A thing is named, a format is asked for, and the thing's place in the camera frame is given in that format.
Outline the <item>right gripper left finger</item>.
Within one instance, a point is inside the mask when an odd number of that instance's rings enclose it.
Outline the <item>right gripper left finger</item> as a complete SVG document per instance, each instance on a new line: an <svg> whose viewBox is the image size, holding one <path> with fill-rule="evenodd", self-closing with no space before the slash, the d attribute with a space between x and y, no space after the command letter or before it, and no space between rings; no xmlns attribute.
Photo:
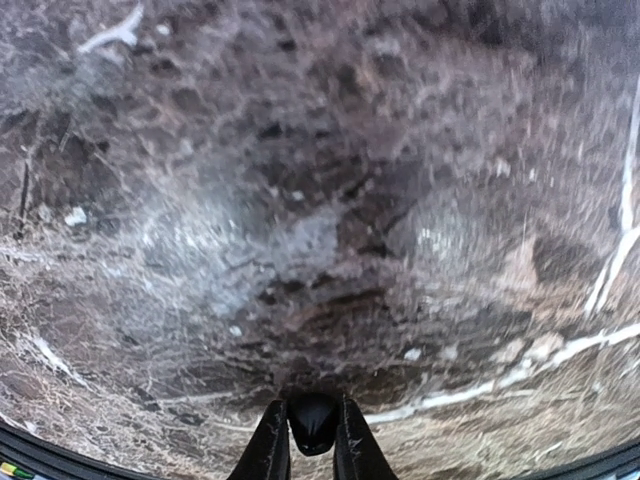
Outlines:
<svg viewBox="0 0 640 480"><path fill-rule="evenodd" d="M289 480L291 475L287 408L272 401L228 480Z"/></svg>

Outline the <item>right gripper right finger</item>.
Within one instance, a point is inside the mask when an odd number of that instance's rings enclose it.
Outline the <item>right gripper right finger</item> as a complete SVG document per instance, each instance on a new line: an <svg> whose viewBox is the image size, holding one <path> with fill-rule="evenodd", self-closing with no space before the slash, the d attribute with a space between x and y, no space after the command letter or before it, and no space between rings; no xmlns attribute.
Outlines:
<svg viewBox="0 0 640 480"><path fill-rule="evenodd" d="M333 472L338 480L398 480L359 406L346 396L339 404Z"/></svg>

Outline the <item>black earbud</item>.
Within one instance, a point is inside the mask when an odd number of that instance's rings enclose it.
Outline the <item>black earbud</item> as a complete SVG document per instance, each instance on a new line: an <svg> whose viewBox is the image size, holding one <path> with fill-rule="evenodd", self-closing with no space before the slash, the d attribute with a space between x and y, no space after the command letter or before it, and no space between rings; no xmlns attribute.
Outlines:
<svg viewBox="0 0 640 480"><path fill-rule="evenodd" d="M305 393L288 403L287 417L296 446L307 457L328 452L339 421L338 402L324 393Z"/></svg>

